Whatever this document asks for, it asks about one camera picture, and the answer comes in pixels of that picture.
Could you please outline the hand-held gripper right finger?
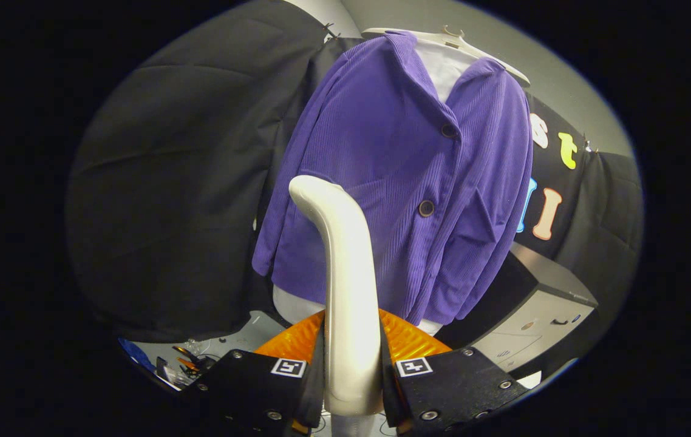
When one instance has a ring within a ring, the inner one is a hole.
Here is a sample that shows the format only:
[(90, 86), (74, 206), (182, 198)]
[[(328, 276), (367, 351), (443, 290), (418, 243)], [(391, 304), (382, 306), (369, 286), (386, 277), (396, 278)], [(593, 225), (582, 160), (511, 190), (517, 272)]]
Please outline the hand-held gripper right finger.
[(399, 436), (462, 436), (531, 390), (473, 347), (453, 349), (381, 311), (383, 409)]

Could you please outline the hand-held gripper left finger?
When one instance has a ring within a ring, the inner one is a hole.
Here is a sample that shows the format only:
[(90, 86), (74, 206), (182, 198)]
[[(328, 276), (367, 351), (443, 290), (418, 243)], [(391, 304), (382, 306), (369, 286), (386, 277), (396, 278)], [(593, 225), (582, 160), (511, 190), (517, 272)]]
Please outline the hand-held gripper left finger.
[(312, 436), (324, 425), (322, 332), (314, 334), (310, 361), (257, 351), (287, 327), (273, 311), (251, 311), (215, 362), (182, 390), (184, 404), (218, 436)]

